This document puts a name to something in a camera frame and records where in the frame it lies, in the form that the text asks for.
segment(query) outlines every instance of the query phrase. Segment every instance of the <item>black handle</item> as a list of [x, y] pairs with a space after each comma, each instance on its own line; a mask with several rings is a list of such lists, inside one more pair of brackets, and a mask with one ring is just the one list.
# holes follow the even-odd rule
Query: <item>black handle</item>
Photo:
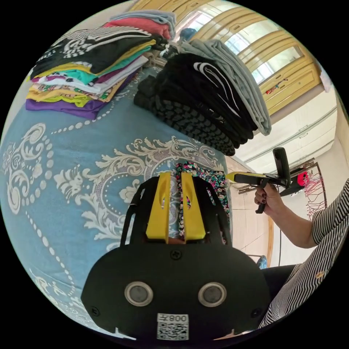
[[263, 213], [265, 209], [265, 204], [260, 204], [258, 206], [258, 209], [256, 210], [256, 213]]
[[[267, 183], [268, 183], [268, 178], [262, 178], [262, 179], [261, 179], [261, 182], [260, 182], [260, 184], [259, 184], [259, 187], [262, 188], [262, 189], [264, 189], [265, 186], [267, 185]], [[258, 206], [258, 209], [256, 210], [256, 213], [261, 214], [261, 213], [264, 212], [264, 209], [265, 209], [265, 204], [260, 204], [260, 205]]]

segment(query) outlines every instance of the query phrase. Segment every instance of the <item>bed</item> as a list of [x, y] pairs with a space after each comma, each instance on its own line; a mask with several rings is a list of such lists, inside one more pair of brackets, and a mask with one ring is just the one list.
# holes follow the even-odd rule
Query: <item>bed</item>
[[[163, 171], [174, 173], [185, 161], [227, 172], [222, 153], [133, 104], [138, 82], [158, 71], [144, 69], [93, 121], [23, 106], [0, 148], [1, 210], [23, 267], [56, 308], [102, 333], [80, 295], [94, 263], [118, 247], [139, 184]], [[178, 204], [173, 176], [173, 237]], [[115, 336], [125, 337], [117, 331]]]

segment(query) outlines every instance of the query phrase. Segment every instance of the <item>woman's arm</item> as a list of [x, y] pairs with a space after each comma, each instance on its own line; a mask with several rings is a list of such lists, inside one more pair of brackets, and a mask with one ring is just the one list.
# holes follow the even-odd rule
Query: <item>woman's arm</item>
[[311, 248], [317, 246], [335, 227], [336, 218], [341, 220], [349, 215], [349, 179], [338, 197], [327, 208], [315, 212], [312, 221], [297, 216], [286, 207], [273, 185], [267, 184], [264, 190], [257, 188], [254, 201], [257, 205], [266, 204], [264, 212], [294, 245]]
[[287, 238], [297, 247], [315, 247], [312, 236], [313, 223], [303, 219], [284, 206], [278, 213], [271, 213], [270, 218], [287, 236]]
[[313, 223], [297, 216], [286, 207], [276, 187], [267, 184], [264, 190], [257, 188], [254, 201], [256, 204], [266, 204], [264, 212], [295, 246], [301, 248], [316, 246], [312, 236]]

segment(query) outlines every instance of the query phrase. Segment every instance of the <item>woman's hand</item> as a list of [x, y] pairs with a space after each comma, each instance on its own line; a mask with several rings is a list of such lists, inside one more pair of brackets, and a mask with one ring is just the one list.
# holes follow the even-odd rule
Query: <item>woman's hand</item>
[[264, 189], [257, 188], [254, 202], [257, 205], [265, 204], [264, 212], [271, 217], [278, 215], [285, 208], [276, 187], [269, 183]]

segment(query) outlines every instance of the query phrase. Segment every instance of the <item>floral cloth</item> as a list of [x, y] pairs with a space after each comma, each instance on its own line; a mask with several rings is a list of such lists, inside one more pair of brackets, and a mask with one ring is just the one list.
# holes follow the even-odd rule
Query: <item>floral cloth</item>
[[182, 183], [181, 183], [181, 173], [182, 172], [190, 172], [193, 177], [200, 177], [206, 182], [210, 183], [214, 188], [223, 208], [227, 214], [227, 219], [229, 222], [229, 205], [228, 198], [226, 195], [226, 182], [225, 175], [223, 171], [212, 171], [205, 168], [199, 167], [196, 163], [185, 162], [184, 164], [177, 164], [177, 172], [176, 179], [178, 185], [178, 191], [180, 193], [180, 211], [179, 211], [179, 236], [180, 238], [184, 238], [184, 218], [183, 218], [183, 191], [182, 191]]

